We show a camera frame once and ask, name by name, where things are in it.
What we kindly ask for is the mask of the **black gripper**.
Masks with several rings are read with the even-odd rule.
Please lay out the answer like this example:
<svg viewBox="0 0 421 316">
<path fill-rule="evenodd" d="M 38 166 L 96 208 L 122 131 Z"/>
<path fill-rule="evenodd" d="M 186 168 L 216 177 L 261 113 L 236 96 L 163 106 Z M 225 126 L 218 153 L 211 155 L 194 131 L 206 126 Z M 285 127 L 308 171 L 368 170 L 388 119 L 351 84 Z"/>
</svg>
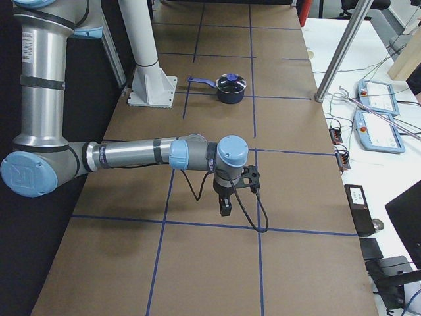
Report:
<svg viewBox="0 0 421 316">
<path fill-rule="evenodd" d="M 214 191 L 218 194 L 218 201 L 220 204 L 220 215 L 227 217 L 231 215 L 232 204 L 231 195 L 234 193 L 234 189 L 231 185 L 228 187 L 220 185 L 216 180 L 213 180 Z"/>
</svg>

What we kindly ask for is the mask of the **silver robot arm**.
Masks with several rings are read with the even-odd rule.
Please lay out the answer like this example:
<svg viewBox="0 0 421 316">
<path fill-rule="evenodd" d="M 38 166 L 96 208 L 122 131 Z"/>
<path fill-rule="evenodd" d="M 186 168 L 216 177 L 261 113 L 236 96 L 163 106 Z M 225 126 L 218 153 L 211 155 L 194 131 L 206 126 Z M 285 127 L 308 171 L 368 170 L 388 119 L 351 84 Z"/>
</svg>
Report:
<svg viewBox="0 0 421 316">
<path fill-rule="evenodd" d="M 169 165 L 212 174 L 220 214 L 231 213 L 230 197 L 243 186 L 248 156 L 239 136 L 210 142 L 191 134 L 105 144 L 63 137 L 67 40 L 103 35 L 100 1 L 15 1 L 13 11 L 22 26 L 22 127 L 1 163 L 1 177 L 14 193 L 37 198 L 98 169 Z"/>
</svg>

